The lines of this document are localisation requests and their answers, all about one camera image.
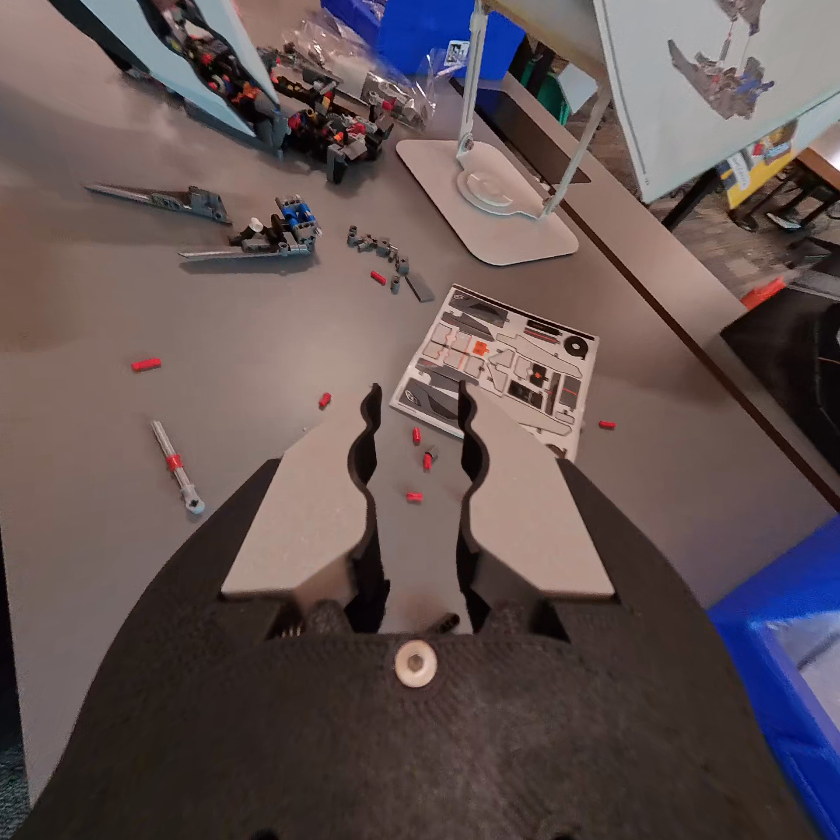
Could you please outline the far blue bin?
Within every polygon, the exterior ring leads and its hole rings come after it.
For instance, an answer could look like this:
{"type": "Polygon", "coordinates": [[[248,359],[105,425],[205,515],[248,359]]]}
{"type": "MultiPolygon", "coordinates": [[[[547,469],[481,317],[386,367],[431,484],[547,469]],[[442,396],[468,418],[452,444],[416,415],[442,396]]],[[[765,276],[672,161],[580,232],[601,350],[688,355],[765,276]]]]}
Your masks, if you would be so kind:
{"type": "Polygon", "coordinates": [[[325,47],[331,69],[352,96],[367,98],[375,79],[400,91],[430,119],[451,79],[463,79],[471,52],[469,1],[321,1],[338,44],[325,47]]]}

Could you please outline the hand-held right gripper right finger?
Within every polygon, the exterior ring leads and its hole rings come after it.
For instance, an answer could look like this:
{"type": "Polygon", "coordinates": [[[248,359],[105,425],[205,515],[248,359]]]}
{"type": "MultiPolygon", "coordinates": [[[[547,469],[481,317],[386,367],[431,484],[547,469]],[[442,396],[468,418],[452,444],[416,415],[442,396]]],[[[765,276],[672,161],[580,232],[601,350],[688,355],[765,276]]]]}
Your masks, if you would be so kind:
{"type": "Polygon", "coordinates": [[[458,533],[458,573],[483,601],[606,601],[615,587],[576,506],[559,458],[462,384],[461,465],[470,480],[458,533]]]}

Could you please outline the orange box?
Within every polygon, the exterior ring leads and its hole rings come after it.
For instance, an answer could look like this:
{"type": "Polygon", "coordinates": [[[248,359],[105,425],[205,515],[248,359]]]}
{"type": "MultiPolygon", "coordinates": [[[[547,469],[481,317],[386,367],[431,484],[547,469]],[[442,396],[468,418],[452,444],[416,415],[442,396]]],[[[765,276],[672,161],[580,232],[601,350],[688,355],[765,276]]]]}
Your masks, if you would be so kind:
{"type": "Polygon", "coordinates": [[[783,276],[777,276],[769,282],[752,288],[741,299],[741,304],[748,310],[754,310],[764,302],[772,299],[786,288],[783,276]]]}

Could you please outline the dark grey lego wing assembly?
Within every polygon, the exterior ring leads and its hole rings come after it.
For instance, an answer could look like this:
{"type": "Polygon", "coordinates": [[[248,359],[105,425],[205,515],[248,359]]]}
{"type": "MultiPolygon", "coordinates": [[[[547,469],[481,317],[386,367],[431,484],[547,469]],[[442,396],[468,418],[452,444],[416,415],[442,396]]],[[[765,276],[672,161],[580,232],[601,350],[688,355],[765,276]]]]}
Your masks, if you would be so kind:
{"type": "Polygon", "coordinates": [[[222,197],[195,185],[190,185],[184,192],[97,183],[88,183],[83,186],[91,193],[115,197],[149,207],[157,207],[174,213],[202,217],[227,227],[231,227],[233,224],[222,197]]]}

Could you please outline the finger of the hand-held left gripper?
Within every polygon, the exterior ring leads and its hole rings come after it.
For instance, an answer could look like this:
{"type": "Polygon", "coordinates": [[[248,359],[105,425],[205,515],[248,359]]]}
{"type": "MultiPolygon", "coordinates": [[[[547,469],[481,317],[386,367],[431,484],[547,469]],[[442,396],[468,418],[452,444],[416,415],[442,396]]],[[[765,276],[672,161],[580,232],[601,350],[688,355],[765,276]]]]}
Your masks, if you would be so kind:
{"type": "Polygon", "coordinates": [[[209,30],[236,55],[245,74],[277,107],[280,101],[270,75],[252,44],[233,1],[196,1],[209,30]]]}
{"type": "Polygon", "coordinates": [[[101,25],[133,67],[143,70],[166,88],[180,95],[187,111],[206,122],[224,125],[250,140],[254,130],[215,92],[207,87],[190,63],[165,44],[153,30],[141,3],[136,1],[82,1],[93,23],[101,25]]]}

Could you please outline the lego sticker sheet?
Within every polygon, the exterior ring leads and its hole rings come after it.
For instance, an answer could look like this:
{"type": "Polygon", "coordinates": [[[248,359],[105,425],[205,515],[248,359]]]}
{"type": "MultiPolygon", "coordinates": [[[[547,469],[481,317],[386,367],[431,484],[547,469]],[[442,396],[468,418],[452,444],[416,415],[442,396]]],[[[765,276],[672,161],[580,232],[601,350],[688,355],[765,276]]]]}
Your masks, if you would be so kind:
{"type": "Polygon", "coordinates": [[[453,285],[389,404],[462,438],[459,387],[474,385],[574,461],[599,345],[595,335],[453,285]]]}

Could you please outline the white book stand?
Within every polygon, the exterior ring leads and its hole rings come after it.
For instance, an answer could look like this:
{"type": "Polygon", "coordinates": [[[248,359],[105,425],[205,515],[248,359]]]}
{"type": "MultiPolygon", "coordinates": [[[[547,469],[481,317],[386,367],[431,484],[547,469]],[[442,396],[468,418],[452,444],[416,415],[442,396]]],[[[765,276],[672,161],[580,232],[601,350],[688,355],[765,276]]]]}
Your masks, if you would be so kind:
{"type": "Polygon", "coordinates": [[[469,23],[468,64],[457,141],[403,140],[402,162],[468,251],[491,266],[574,254],[577,237],[555,213],[612,99],[595,3],[584,1],[476,1],[469,23]],[[524,174],[497,147],[475,140],[480,68],[491,10],[561,53],[596,81],[596,99],[579,144],[554,194],[541,199],[524,174]]]}

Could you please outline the clear plastic bag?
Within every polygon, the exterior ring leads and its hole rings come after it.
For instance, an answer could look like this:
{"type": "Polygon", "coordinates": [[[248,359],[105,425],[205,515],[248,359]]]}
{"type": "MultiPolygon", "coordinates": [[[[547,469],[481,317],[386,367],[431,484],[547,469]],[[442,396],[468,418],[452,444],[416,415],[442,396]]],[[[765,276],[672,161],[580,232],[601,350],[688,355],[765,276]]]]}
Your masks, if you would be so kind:
{"type": "Polygon", "coordinates": [[[839,611],[756,622],[752,630],[770,666],[800,697],[809,697],[838,725],[839,611]]]}

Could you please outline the yellow and blue box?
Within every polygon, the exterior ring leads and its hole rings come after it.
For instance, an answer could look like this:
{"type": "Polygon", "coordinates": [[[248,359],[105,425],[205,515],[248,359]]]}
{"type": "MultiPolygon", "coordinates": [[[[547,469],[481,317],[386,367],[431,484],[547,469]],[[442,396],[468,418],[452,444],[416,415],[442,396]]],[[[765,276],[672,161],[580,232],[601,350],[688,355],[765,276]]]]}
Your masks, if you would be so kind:
{"type": "Polygon", "coordinates": [[[740,207],[795,160],[795,135],[798,128],[799,120],[793,119],[717,166],[730,211],[740,207]]]}

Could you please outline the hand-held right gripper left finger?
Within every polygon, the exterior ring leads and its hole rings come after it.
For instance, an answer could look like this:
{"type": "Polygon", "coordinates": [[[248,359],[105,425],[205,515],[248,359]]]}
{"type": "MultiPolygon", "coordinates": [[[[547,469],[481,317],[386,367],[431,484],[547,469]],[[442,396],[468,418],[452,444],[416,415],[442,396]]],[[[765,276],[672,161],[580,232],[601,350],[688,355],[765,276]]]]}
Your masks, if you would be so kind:
{"type": "Polygon", "coordinates": [[[369,601],[384,583],[375,501],[382,389],[333,398],[283,456],[221,594],[229,600],[369,601]]]}

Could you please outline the grey lego axle red bush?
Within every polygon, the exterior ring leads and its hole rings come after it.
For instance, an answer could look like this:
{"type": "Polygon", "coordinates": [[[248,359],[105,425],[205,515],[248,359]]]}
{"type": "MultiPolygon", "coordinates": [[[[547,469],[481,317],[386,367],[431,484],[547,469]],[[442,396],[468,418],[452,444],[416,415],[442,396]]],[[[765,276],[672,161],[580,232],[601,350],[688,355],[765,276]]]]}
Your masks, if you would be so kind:
{"type": "Polygon", "coordinates": [[[193,516],[200,516],[204,512],[204,502],[198,495],[194,483],[186,474],[181,455],[176,451],[160,421],[152,420],[150,426],[161,448],[166,467],[179,488],[185,509],[193,516]]]}

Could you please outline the partly built lego car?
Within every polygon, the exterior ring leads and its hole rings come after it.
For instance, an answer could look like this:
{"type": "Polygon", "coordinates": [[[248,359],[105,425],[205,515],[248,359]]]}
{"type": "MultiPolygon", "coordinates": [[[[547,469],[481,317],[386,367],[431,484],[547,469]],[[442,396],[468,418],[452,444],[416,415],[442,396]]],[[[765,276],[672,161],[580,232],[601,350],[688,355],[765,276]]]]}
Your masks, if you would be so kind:
{"type": "Polygon", "coordinates": [[[139,2],[162,44],[185,60],[213,105],[239,118],[270,153],[289,150],[325,164],[327,179],[340,184],[347,170],[374,161],[394,121],[385,102],[364,116],[337,102],[340,79],[291,42],[258,47],[256,54],[279,102],[275,103],[234,48],[207,26],[197,2],[139,2]]]}

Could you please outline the dark lego set box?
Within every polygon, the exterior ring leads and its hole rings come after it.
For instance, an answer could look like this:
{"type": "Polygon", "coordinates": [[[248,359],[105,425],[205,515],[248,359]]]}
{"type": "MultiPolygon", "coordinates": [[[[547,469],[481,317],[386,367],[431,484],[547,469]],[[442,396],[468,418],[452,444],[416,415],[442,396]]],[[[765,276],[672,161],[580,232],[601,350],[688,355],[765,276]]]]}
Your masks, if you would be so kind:
{"type": "Polygon", "coordinates": [[[730,351],[792,424],[791,445],[838,511],[839,304],[785,288],[721,331],[730,351]]]}

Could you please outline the grey lego wing blue pins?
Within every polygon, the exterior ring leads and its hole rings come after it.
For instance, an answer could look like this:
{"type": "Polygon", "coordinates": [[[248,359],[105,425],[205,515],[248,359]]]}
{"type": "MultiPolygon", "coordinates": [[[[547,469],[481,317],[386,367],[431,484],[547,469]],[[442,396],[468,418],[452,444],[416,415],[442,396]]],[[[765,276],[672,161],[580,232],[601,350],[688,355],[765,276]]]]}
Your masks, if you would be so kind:
{"type": "Polygon", "coordinates": [[[228,238],[225,248],[182,251],[183,260],[194,263],[224,259],[289,258],[311,256],[322,229],[307,202],[295,194],[276,197],[278,213],[262,224],[253,217],[237,235],[228,238]]]}

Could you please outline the cluster of grey lego pieces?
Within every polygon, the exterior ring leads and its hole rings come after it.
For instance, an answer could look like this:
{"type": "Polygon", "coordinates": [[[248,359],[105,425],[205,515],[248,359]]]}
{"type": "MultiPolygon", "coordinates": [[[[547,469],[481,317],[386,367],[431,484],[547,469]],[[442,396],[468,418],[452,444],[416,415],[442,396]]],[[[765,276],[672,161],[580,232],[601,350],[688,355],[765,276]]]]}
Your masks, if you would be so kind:
{"type": "Polygon", "coordinates": [[[431,303],[436,300],[434,291],[414,269],[411,260],[389,238],[377,238],[371,234],[361,233],[357,226],[351,225],[346,240],[347,246],[359,253],[375,253],[388,263],[391,268],[389,275],[377,271],[388,279],[388,283],[383,287],[387,288],[391,294],[396,295],[403,287],[407,287],[414,294],[415,299],[421,303],[431,303]]]}

